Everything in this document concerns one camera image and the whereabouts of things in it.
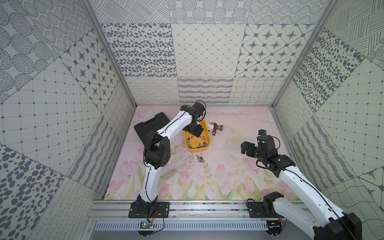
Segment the yellow plastic storage box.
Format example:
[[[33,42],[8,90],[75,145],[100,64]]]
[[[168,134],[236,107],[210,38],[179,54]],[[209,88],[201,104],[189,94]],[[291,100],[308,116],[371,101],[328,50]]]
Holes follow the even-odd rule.
[[[185,145],[187,147],[187,150],[191,153],[205,151],[210,146],[211,139],[207,123],[205,121],[202,121],[200,122],[200,126],[203,127],[203,132],[201,133],[199,138],[188,132],[184,132]]]

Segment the pile of silver bits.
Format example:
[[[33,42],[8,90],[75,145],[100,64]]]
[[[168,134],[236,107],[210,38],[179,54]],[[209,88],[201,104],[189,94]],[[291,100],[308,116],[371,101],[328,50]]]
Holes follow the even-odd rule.
[[[204,163],[205,162],[204,158],[202,156],[199,156],[199,155],[197,155],[197,160],[198,160],[198,163]]]

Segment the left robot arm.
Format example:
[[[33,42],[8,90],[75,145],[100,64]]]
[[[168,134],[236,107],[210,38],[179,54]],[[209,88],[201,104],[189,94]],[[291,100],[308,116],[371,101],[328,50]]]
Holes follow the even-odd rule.
[[[144,144],[143,162],[146,167],[144,187],[137,197],[140,208],[150,212],[156,206],[160,176],[171,158],[171,141],[181,131],[199,138],[204,132],[204,127],[200,123],[205,116],[206,104],[198,100],[193,106],[181,106],[172,120],[161,112],[150,120],[134,126]]]

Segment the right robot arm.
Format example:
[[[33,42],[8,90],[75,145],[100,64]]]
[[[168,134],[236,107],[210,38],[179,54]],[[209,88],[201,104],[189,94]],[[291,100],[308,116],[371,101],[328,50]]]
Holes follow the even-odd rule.
[[[241,153],[261,162],[262,169],[288,185],[309,209],[306,212],[283,194],[272,192],[263,197],[265,215],[286,218],[313,240],[362,239],[363,226],[357,215],[339,208],[304,176],[291,158],[280,155],[274,136],[262,134],[255,144],[243,142]]]

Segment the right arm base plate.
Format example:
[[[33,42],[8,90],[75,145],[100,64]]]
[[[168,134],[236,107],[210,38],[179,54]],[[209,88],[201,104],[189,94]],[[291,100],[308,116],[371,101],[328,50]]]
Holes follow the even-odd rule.
[[[250,218],[284,218],[277,214],[272,204],[255,202],[252,199],[246,201]]]

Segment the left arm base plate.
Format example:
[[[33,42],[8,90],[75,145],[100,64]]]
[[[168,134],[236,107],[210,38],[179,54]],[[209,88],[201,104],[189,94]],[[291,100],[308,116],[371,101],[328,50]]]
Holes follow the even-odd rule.
[[[130,206],[130,219],[168,218],[170,202],[156,202],[152,204],[133,202]]]

